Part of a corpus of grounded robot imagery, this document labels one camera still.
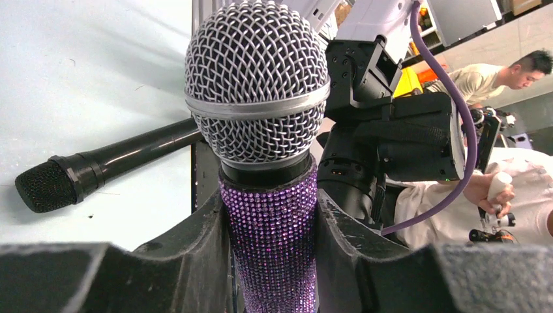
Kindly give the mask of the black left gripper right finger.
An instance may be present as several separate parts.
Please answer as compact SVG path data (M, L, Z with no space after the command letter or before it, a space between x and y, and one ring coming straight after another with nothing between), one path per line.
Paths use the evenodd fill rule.
M322 312L551 312L552 247L438 244L411 251L318 192Z

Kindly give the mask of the purple glitter microphone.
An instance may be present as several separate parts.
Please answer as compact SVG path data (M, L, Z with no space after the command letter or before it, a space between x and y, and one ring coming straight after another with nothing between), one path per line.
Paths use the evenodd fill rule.
M247 312L314 312L317 169L330 79L316 32L273 1L223 6L193 34L185 98L221 161Z

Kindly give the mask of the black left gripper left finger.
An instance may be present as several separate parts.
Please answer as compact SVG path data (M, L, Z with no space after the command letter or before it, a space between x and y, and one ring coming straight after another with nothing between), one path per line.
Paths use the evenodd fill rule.
M223 312L229 244L219 192L133 252L108 243L3 245L2 312Z

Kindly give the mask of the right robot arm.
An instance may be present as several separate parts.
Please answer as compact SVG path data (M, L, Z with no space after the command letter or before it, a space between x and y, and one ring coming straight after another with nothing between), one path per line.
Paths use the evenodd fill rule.
M476 156L475 149L464 157L462 150L451 146L454 107L464 105L460 95L431 93L394 100L375 96L380 76L396 72L381 39L334 40L322 50L308 22L285 7L273 14L267 29L280 41L280 54L295 63L288 73L290 81L315 83L284 97L277 106L288 145L308 147L325 103L331 105L329 116L335 126L324 145L319 184L343 210L353 213L362 196L373 192L367 222L380 226L386 178L459 181L452 194L431 208L431 215L460 194Z

